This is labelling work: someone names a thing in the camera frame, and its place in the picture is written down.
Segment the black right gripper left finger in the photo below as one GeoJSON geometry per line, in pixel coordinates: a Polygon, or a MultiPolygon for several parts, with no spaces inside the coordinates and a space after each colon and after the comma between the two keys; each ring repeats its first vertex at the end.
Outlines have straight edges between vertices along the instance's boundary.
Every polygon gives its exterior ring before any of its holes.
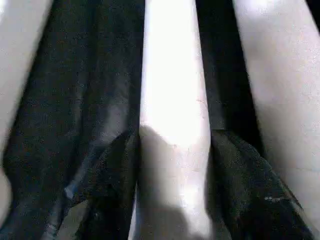
{"type": "Polygon", "coordinates": [[[63,186],[73,240],[128,239],[139,161],[138,130],[80,132],[63,186]]]}

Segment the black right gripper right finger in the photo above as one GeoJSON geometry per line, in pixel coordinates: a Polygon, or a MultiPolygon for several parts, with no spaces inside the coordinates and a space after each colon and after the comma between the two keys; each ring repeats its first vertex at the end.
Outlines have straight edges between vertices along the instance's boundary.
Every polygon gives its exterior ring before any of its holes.
{"type": "Polygon", "coordinates": [[[313,240],[315,227],[290,188],[251,144],[211,132],[214,180],[233,240],[313,240]]]}

